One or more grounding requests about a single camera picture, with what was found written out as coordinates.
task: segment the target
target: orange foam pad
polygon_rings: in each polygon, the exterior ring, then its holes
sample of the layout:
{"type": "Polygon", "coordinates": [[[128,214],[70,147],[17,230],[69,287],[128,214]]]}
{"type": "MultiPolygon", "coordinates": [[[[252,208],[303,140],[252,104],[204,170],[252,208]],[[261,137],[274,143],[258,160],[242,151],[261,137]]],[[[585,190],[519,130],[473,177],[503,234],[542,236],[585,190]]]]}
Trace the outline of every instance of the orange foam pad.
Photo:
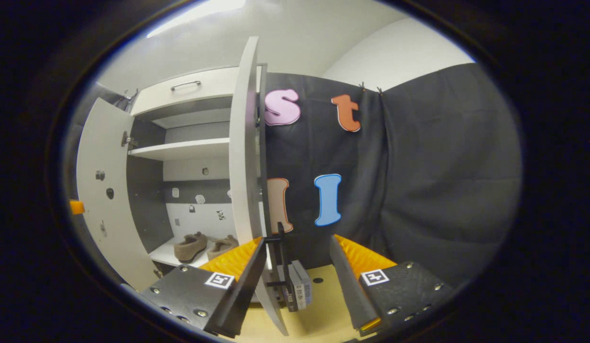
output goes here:
{"type": "Polygon", "coordinates": [[[261,237],[256,237],[244,245],[240,245],[239,247],[221,254],[206,262],[200,267],[200,269],[214,273],[233,275],[236,277],[236,281],[238,281],[244,272],[246,265],[249,263],[250,258],[255,253],[260,239],[261,237]]]}
{"type": "Polygon", "coordinates": [[[81,214],[85,212],[85,208],[83,207],[83,202],[78,202],[77,200],[70,201],[70,210],[73,214],[81,214]]]}
{"type": "Polygon", "coordinates": [[[375,271],[376,269],[386,269],[397,265],[377,252],[365,248],[347,238],[339,235],[335,235],[335,238],[339,242],[339,245],[341,245],[356,280],[360,278],[360,273],[375,271]]]}

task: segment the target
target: slipper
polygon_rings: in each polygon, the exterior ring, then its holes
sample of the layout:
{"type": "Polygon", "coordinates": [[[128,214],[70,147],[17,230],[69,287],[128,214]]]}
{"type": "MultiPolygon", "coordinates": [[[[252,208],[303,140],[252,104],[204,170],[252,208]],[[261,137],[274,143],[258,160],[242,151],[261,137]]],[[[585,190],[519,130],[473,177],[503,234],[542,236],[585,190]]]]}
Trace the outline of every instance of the slipper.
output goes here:
{"type": "Polygon", "coordinates": [[[205,234],[197,232],[184,236],[184,241],[174,245],[174,256],[180,263],[191,263],[195,256],[202,252],[208,244],[208,238],[205,234]]]}
{"type": "Polygon", "coordinates": [[[208,261],[225,254],[238,245],[240,244],[238,244],[238,241],[232,235],[228,235],[227,238],[217,239],[214,241],[214,247],[206,252],[208,254],[208,261]]]}

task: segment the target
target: foam letter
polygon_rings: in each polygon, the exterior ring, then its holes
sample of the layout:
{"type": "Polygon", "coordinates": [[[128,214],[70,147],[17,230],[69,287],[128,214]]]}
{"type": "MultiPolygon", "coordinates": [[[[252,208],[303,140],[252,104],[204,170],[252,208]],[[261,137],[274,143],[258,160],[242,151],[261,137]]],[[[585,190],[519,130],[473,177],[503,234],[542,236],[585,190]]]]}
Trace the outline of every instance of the foam letter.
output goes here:
{"type": "Polygon", "coordinates": [[[294,101],[299,95],[292,89],[270,91],[265,96],[265,122],[268,125],[288,125],[299,119],[301,109],[294,101]]]}
{"type": "Polygon", "coordinates": [[[358,104],[350,100],[347,94],[339,95],[331,99],[337,105],[337,120],[346,131],[356,132],[360,130],[360,121],[354,120],[352,110],[358,111],[358,104]]]}
{"type": "Polygon", "coordinates": [[[267,199],[269,200],[269,220],[271,232],[278,233],[278,222],[282,222],[284,232],[291,232],[293,224],[286,216],[286,202],[284,195],[289,187],[289,181],[284,178],[267,179],[267,199]]]}
{"type": "Polygon", "coordinates": [[[316,226],[333,224],[341,219],[337,211],[337,188],[341,182],[340,174],[327,174],[314,179],[314,185],[320,190],[320,215],[316,226]]]}

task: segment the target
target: blue letter i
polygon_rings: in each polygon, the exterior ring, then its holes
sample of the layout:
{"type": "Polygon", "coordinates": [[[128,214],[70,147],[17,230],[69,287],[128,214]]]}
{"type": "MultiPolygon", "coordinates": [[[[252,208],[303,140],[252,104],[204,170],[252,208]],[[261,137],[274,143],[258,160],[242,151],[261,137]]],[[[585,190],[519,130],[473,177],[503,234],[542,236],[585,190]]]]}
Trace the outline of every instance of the blue letter i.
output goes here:
{"type": "Polygon", "coordinates": [[[340,174],[327,174],[314,179],[314,185],[320,190],[320,216],[316,226],[333,224],[341,219],[337,211],[337,186],[341,182],[340,174]]]}

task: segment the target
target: drawer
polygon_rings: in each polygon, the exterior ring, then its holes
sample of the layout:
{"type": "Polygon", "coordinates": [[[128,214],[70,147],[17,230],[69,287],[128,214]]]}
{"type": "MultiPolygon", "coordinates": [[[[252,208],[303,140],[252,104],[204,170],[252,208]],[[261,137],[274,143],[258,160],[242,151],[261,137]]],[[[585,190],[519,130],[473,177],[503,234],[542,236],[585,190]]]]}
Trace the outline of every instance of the drawer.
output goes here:
{"type": "MultiPolygon", "coordinates": [[[[231,96],[236,88],[238,69],[231,67],[200,71],[147,87],[138,94],[131,115],[140,115],[191,101],[231,96]]],[[[261,67],[257,67],[257,92],[260,89],[260,73],[261,67]]]]}

